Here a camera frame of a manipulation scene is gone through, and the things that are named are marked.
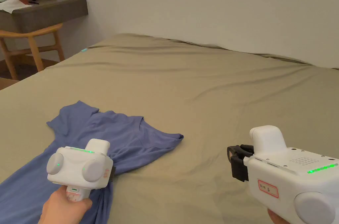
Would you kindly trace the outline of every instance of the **chair leg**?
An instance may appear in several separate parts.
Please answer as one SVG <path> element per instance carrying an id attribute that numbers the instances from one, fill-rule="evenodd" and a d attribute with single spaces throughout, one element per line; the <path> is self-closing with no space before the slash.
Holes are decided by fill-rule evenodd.
<path id="1" fill-rule="evenodd" d="M 29 42 L 30 50 L 33 54 L 34 62 L 35 62 L 35 65 L 37 66 L 38 71 L 44 70 L 37 43 L 35 42 L 33 37 L 28 37 L 28 42 Z"/>
<path id="2" fill-rule="evenodd" d="M 59 54 L 60 62 L 62 62 L 63 60 L 65 60 L 65 56 L 64 56 L 63 50 L 62 50 L 61 41 L 60 41 L 60 37 L 59 37 L 59 32 L 58 31 L 54 31 L 53 35 L 54 35 L 54 39 L 55 39 L 55 44 L 57 46 L 57 51 L 58 51 L 58 54 Z"/>
<path id="3" fill-rule="evenodd" d="M 18 80 L 18 75 L 14 67 L 14 63 L 11 58 L 11 52 L 8 50 L 5 40 L 3 38 L 0 38 L 0 46 L 1 50 L 3 52 L 3 55 L 5 56 L 6 65 L 11 73 L 11 77 L 13 80 Z"/>

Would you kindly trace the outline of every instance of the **white handheld gripper device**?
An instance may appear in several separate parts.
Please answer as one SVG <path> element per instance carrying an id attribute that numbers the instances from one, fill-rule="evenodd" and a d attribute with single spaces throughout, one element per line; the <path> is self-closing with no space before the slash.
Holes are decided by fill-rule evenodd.
<path id="1" fill-rule="evenodd" d="M 71 201 L 88 198 L 93 189 L 107 186 L 113 160 L 107 156 L 110 143 L 91 139 L 85 149 L 61 147 L 47 163 L 47 179 L 67 185 L 67 197 Z"/>
<path id="2" fill-rule="evenodd" d="M 339 159 L 287 148 L 279 128 L 251 129 L 252 145 L 228 147 L 232 176 L 291 224 L 339 224 Z"/>

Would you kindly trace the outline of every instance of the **black clamp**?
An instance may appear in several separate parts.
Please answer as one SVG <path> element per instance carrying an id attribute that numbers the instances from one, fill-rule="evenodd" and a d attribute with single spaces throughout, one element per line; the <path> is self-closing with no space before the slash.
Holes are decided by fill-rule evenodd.
<path id="1" fill-rule="evenodd" d="M 110 178 L 108 179 L 109 182 L 113 182 L 114 174 L 115 174 L 115 167 L 113 166 L 111 170 Z"/>
<path id="2" fill-rule="evenodd" d="M 242 182 L 249 180 L 249 173 L 244 165 L 244 157 L 251 157 L 253 154 L 253 145 L 235 145 L 227 148 L 227 157 L 231 163 L 232 177 Z"/>

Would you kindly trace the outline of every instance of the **blue t-shirt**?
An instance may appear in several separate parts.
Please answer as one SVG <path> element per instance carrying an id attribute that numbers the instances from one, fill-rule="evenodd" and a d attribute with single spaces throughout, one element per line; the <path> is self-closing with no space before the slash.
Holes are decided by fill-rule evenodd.
<path id="1" fill-rule="evenodd" d="M 108 156 L 113 159 L 116 175 L 145 166 L 173 150 L 183 139 L 181 134 L 167 134 L 148 125 L 142 116 L 126 116 L 85 103 L 63 107 L 47 125 L 55 140 L 39 156 L 0 184 L 0 224 L 37 224 L 43 204 L 60 185 L 47 180 L 46 165 L 59 147 L 85 149 L 92 138 L 111 143 Z M 92 190 L 93 206 L 81 224 L 106 224 L 113 200 L 113 184 Z"/>

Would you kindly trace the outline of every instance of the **wooden desk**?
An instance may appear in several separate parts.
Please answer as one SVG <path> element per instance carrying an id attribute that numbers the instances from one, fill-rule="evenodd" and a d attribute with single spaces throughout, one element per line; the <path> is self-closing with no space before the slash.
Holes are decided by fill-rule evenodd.
<path id="1" fill-rule="evenodd" d="M 88 15 L 86 0 L 37 0 L 12 14 L 0 11 L 0 30 L 28 33 Z"/>

